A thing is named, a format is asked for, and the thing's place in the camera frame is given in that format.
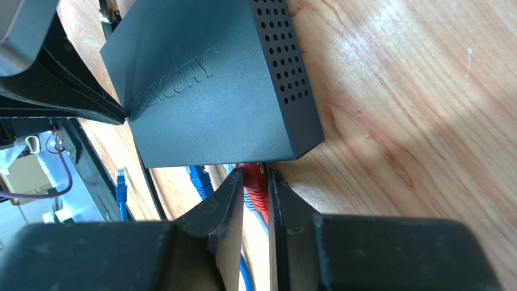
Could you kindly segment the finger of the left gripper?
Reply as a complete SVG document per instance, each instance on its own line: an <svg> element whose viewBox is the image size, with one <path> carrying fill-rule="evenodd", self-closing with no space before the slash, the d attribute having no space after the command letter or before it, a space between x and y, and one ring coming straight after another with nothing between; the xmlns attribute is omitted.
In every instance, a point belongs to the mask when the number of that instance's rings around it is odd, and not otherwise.
<svg viewBox="0 0 517 291"><path fill-rule="evenodd" d="M54 15L35 62L1 77L1 118L85 118L122 125L127 115L98 83Z"/></svg>

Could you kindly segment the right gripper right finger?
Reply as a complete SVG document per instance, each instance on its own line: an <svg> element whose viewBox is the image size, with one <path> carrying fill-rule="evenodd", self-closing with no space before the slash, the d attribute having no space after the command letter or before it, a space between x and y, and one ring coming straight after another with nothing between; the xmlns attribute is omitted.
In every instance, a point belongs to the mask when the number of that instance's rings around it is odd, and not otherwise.
<svg viewBox="0 0 517 291"><path fill-rule="evenodd" d="M318 212L269 174L272 290L501 290L473 232L449 219Z"/></svg>

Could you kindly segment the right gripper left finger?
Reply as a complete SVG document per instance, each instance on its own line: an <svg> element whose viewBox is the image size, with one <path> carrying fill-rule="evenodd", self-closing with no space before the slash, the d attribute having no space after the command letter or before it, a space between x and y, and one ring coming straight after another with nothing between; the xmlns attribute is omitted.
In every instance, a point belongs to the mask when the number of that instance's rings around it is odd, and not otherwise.
<svg viewBox="0 0 517 291"><path fill-rule="evenodd" d="M1 253L2 290L237 290L243 173L173 221L32 224Z"/></svg>

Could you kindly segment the black network switch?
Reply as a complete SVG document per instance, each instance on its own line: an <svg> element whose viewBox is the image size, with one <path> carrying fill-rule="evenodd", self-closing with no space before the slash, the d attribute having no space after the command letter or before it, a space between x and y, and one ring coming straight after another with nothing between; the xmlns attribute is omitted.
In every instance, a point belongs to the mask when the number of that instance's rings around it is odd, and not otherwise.
<svg viewBox="0 0 517 291"><path fill-rule="evenodd" d="M101 56L147 168L291 161L324 140L286 1L136 1Z"/></svg>

